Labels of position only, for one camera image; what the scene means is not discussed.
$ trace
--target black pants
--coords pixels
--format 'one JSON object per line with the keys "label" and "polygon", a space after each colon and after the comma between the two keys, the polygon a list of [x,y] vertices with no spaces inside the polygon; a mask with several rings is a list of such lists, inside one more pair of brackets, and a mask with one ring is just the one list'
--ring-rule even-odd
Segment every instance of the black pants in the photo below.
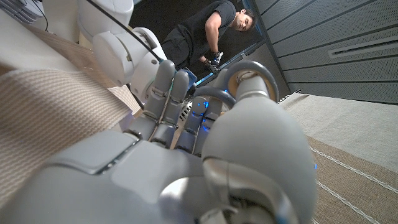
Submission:
{"label": "black pants", "polygon": [[178,28],[173,29],[167,34],[166,39],[162,43],[162,49],[167,59],[174,62],[175,69],[186,67],[189,64],[189,46],[185,37]]}

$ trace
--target man's arm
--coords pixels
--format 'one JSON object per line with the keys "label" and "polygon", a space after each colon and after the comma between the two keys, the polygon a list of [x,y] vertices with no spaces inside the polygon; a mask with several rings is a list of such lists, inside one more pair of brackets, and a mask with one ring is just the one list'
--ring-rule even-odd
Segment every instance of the man's arm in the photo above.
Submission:
{"label": "man's arm", "polygon": [[218,28],[221,26],[221,16],[219,12],[214,12],[206,21],[206,38],[210,50],[218,52]]}
{"label": "man's arm", "polygon": [[199,58],[199,60],[200,60],[201,63],[205,63],[206,62],[206,57],[202,56],[202,57]]}

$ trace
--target cable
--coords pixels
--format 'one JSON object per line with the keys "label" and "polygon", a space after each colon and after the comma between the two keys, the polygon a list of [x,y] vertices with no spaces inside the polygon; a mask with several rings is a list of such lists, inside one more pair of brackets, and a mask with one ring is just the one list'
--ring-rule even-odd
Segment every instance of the cable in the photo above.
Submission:
{"label": "cable", "polygon": [[138,38],[136,34],[133,34],[131,32],[131,30],[129,30],[125,25],[123,25],[121,22],[119,22],[117,19],[115,19],[112,15],[110,15],[108,12],[106,12],[103,8],[101,8],[99,5],[97,5],[97,3],[93,2],[93,0],[86,0],[86,1],[88,1],[90,4],[92,4],[98,10],[100,10],[105,16],[108,16],[113,22],[117,23],[117,25],[122,27],[126,32],[128,32],[136,40],[138,40],[138,42],[140,42],[156,58],[156,60],[158,62],[163,61],[159,56],[157,56],[157,54],[155,54],[155,52],[152,49],[150,49],[145,43],[143,43],[143,41],[140,38]]}
{"label": "cable", "polygon": [[47,20],[47,17],[44,15],[43,11],[39,8],[39,6],[36,4],[35,0],[32,0],[32,2],[36,5],[37,9],[42,13],[42,15],[44,16],[45,22],[46,22],[46,26],[45,26],[45,30],[47,31],[47,29],[49,28],[49,21]]}
{"label": "cable", "polygon": [[141,100],[139,100],[139,98],[135,94],[132,93],[132,91],[130,89],[130,84],[126,84],[126,86],[130,90],[130,93],[131,93],[132,97],[134,97],[134,99],[136,99],[139,107],[141,107],[141,109],[144,110],[144,105],[142,104]]}

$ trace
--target black t-shirt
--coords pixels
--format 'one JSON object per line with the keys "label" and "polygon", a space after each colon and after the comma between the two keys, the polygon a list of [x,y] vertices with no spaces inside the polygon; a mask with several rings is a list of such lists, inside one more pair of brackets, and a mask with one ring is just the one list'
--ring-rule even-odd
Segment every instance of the black t-shirt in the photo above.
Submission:
{"label": "black t-shirt", "polygon": [[215,1],[178,25],[178,29],[190,48],[189,64],[198,60],[210,49],[206,38],[205,24],[215,11],[219,12],[221,16],[221,26],[218,28],[218,39],[220,39],[235,19],[235,7],[230,1]]}

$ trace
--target robotic hand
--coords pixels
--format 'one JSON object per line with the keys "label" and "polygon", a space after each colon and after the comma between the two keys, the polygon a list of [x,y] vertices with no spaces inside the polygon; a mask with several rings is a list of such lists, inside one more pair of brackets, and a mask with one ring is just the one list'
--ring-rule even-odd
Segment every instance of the robotic hand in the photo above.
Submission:
{"label": "robotic hand", "polygon": [[[50,158],[0,210],[10,223],[308,223],[315,170],[299,125],[259,63],[199,88],[174,150],[188,85],[160,63],[145,110]],[[220,116],[222,102],[230,107]]]}

